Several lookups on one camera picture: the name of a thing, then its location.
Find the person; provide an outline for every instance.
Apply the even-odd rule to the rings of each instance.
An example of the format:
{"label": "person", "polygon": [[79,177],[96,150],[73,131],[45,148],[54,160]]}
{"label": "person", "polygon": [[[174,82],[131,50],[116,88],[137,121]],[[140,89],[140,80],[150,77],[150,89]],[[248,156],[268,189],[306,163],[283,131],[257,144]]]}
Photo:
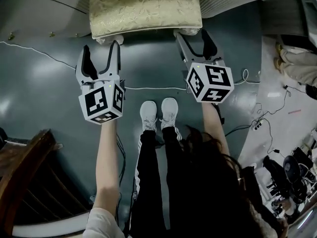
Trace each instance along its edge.
{"label": "person", "polygon": [[309,52],[295,54],[285,50],[276,43],[275,49],[279,55],[274,58],[274,66],[280,72],[285,72],[290,78],[312,87],[317,87],[317,55]]}
{"label": "person", "polygon": [[[213,105],[202,103],[205,133],[189,127],[181,138],[175,126],[177,101],[162,105],[161,130],[167,157],[170,230],[166,231],[158,161],[155,152],[157,106],[142,104],[143,133],[138,144],[135,170],[137,198],[129,217],[128,237],[222,237],[277,238],[274,229],[256,212],[247,198],[241,167],[229,155],[219,115]],[[96,182],[97,196],[83,238],[122,238],[115,222],[118,201],[116,122],[102,125]],[[281,238],[285,238],[287,229]]]}

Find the white cable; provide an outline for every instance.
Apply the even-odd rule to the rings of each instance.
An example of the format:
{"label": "white cable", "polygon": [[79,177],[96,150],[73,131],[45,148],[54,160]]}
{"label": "white cable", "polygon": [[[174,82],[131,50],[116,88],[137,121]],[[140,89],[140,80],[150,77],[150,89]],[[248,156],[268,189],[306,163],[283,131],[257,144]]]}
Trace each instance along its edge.
{"label": "white cable", "polygon": [[176,89],[176,90],[182,90],[186,91],[186,88],[178,88],[178,87],[140,87],[140,88],[134,88],[134,87],[125,87],[126,89],[130,90],[164,90],[164,89]]}
{"label": "white cable", "polygon": [[250,84],[250,85],[258,85],[260,84],[260,82],[249,82],[247,81],[248,80],[248,77],[249,77],[249,71],[247,69],[244,69],[243,70],[243,73],[242,73],[242,78],[243,78],[243,81],[242,82],[239,82],[239,83],[234,83],[235,85],[241,85],[243,84],[244,82],[246,82],[247,84]]}
{"label": "white cable", "polygon": [[72,66],[68,65],[67,63],[65,63],[65,62],[63,62],[63,61],[59,61],[59,60],[57,60],[57,59],[55,59],[55,58],[52,58],[50,55],[48,55],[48,54],[46,54],[46,53],[44,53],[44,52],[38,51],[38,50],[36,50],[36,49],[34,49],[34,48],[23,47],[23,46],[20,46],[20,45],[18,45],[18,44],[9,44],[9,43],[3,42],[3,41],[1,41],[0,43],[4,43],[4,44],[6,44],[6,45],[8,45],[8,46],[20,47],[20,48],[23,48],[23,49],[26,49],[26,50],[33,50],[33,51],[35,51],[35,52],[37,52],[37,53],[46,55],[47,57],[49,57],[50,59],[53,59],[54,61],[61,62],[61,63],[63,63],[64,65],[66,65],[67,67],[69,67],[69,68],[71,68],[71,69],[76,69],[75,67],[72,67]]}

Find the white sneaker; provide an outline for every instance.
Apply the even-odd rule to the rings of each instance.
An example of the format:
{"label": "white sneaker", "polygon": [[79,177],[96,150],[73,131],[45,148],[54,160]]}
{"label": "white sneaker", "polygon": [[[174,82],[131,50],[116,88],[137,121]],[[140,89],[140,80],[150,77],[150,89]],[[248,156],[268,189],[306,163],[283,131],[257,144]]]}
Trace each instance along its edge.
{"label": "white sneaker", "polygon": [[175,120],[178,112],[178,104],[174,98],[165,98],[162,102],[163,119],[160,125],[161,129],[166,127],[175,127]]}
{"label": "white sneaker", "polygon": [[154,130],[156,132],[157,126],[157,105],[154,101],[146,101],[140,108],[140,116],[142,119],[142,128],[145,130]]}

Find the floor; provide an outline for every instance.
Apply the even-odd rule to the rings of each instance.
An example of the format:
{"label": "floor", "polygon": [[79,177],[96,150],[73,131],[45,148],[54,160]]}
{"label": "floor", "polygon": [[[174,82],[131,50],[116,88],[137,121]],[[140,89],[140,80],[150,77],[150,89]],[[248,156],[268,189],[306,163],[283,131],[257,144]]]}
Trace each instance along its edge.
{"label": "floor", "polygon": [[[261,84],[257,97],[258,104],[253,111],[252,119],[259,118],[266,111],[273,113],[283,106],[286,94],[284,85],[305,91],[304,86],[299,85],[287,75],[281,75],[274,68],[272,61],[276,56],[275,42],[275,38],[263,37]],[[301,146],[304,138],[317,125],[317,101],[295,89],[288,88],[288,90],[291,92],[291,97],[286,96],[285,107],[273,115],[265,115],[264,118],[268,121],[265,120],[259,130],[249,130],[239,157],[242,167],[252,163],[257,164],[256,176],[264,188],[271,183],[269,172],[263,168],[263,159],[267,152],[273,149],[280,150],[280,154],[272,152],[269,157],[282,165],[284,157],[290,155],[297,146]],[[273,137],[271,147],[269,127]]]}
{"label": "floor", "polygon": [[[259,81],[262,38],[256,3],[232,9],[203,21],[224,52],[224,61],[231,67],[234,81],[241,79],[247,68],[250,80]],[[196,52],[202,53],[200,36],[188,38]],[[72,39],[28,39],[16,36],[14,43],[33,47],[75,66],[81,49],[90,47],[91,59],[102,70],[107,62],[108,47],[99,45],[90,36]],[[40,129],[50,128],[64,148],[57,153],[63,168],[83,194],[89,198],[96,192],[95,164],[100,127],[83,119],[78,96],[81,94],[74,71],[31,50],[0,44],[0,126],[8,136],[32,138]],[[129,87],[185,87],[180,58],[172,31],[141,32],[125,39],[121,46],[120,76]],[[259,85],[242,84],[220,105],[225,117],[224,130],[229,132],[241,124],[249,124],[257,101]],[[174,97],[179,104],[176,125],[183,136],[185,125],[203,128],[202,110],[193,96],[177,90],[127,90],[124,116],[118,120],[118,134],[123,142],[127,165],[121,185],[122,201],[119,217],[129,212],[134,169],[138,157],[137,142],[142,133],[139,108],[146,100],[158,106],[165,97]],[[227,137],[231,155],[238,158],[248,131],[241,130]],[[164,148],[157,150],[162,181],[163,208],[168,227],[168,190]]]}

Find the white sleeve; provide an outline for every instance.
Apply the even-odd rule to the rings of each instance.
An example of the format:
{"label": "white sleeve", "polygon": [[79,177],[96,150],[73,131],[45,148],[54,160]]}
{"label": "white sleeve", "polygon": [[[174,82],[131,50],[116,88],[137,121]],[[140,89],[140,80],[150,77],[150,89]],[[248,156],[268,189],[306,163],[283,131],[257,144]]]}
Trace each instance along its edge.
{"label": "white sleeve", "polygon": [[124,238],[124,234],[109,211],[93,208],[83,238]]}

